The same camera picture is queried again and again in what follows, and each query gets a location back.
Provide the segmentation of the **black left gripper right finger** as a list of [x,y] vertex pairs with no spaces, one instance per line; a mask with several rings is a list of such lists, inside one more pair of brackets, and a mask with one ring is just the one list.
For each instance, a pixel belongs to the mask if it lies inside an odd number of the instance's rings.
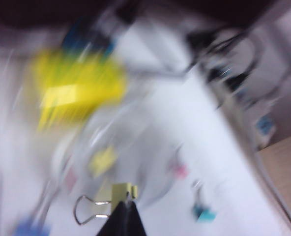
[[146,231],[141,221],[135,202],[131,201],[128,204],[127,218],[127,235],[128,236],[145,236]]

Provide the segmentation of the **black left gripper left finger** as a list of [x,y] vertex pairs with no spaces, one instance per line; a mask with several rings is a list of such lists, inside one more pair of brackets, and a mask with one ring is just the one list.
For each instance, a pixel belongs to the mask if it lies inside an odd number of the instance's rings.
[[125,202],[119,202],[97,236],[120,236],[122,234],[126,213]]

